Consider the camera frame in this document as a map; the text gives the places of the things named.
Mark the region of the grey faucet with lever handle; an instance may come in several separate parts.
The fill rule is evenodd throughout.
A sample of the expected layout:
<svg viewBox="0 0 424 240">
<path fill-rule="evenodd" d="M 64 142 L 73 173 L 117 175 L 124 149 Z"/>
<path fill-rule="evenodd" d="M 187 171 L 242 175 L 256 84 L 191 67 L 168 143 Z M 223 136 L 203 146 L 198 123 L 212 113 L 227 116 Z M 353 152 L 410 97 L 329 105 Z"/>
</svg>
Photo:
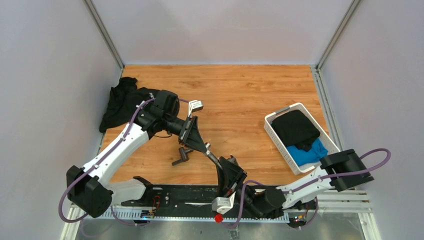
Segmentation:
<svg viewBox="0 0 424 240">
<path fill-rule="evenodd" d="M 222 163 L 231 163 L 235 166 L 239 166 L 237 159 L 233 155 L 230 155 L 229 158 L 225 158 L 223 156 L 218 158 L 212 152 L 208 151 L 205 153 L 205 156 L 208 157 L 220 170 L 223 169 Z"/>
</svg>

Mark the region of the grey tee pipe fitting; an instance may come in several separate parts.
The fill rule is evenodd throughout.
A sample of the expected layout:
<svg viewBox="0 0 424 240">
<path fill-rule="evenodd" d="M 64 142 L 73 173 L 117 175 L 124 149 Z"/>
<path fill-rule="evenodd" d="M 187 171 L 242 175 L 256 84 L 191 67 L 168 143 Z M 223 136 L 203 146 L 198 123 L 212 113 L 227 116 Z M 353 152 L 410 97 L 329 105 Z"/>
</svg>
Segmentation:
<svg viewBox="0 0 424 240">
<path fill-rule="evenodd" d="M 205 143 L 206 151 L 204 153 L 205 156 L 209 156 L 212 153 L 211 150 L 210 150 L 210 147 L 211 147 L 211 144 L 209 142 L 206 142 Z"/>
</svg>

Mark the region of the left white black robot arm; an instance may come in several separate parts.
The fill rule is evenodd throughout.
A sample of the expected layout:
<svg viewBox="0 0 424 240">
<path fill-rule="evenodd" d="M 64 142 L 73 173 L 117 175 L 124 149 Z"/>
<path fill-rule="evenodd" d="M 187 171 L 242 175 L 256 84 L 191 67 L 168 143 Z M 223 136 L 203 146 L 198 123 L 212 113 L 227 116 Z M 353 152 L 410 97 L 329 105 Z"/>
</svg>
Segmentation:
<svg viewBox="0 0 424 240">
<path fill-rule="evenodd" d="M 123 163 L 156 133 L 166 131 L 178 137 L 181 145 L 206 153 L 207 148 L 197 129 L 194 112 L 203 109 L 200 100 L 188 101 L 186 119 L 178 118 L 181 99 L 173 92 L 160 90 L 155 97 L 143 100 L 126 124 L 124 130 L 101 153 L 82 167 L 71 166 L 66 172 L 67 188 L 59 206 L 68 199 L 85 212 L 84 216 L 97 218 L 110 206 L 135 200 L 145 207 L 154 199 L 147 183 L 140 177 L 111 183 L 110 180 Z"/>
</svg>

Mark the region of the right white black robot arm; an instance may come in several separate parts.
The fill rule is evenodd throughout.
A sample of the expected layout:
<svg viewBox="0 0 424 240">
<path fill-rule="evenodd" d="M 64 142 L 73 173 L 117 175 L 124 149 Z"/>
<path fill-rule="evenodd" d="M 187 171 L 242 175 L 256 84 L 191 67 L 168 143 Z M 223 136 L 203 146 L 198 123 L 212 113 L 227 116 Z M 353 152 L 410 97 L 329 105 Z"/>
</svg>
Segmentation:
<svg viewBox="0 0 424 240">
<path fill-rule="evenodd" d="M 254 219 L 278 218 L 284 214 L 284 210 L 297 209 L 310 201 L 317 201 L 317 196 L 327 190 L 342 192 L 373 181 L 371 171 L 383 166 L 390 157 L 388 154 L 383 162 L 367 168 L 362 162 L 363 158 L 353 149 L 337 152 L 321 158 L 321 165 L 308 176 L 289 185 L 266 186 L 258 194 L 250 188 L 251 184 L 260 183 L 247 180 L 241 186 L 230 189 L 229 197 L 217 197 L 212 201 L 212 210 L 216 213 L 214 220 L 221 223 L 223 215 L 234 207 L 235 201 L 239 202 L 239 211 L 231 228 L 239 224 L 244 211 L 248 211 Z"/>
</svg>

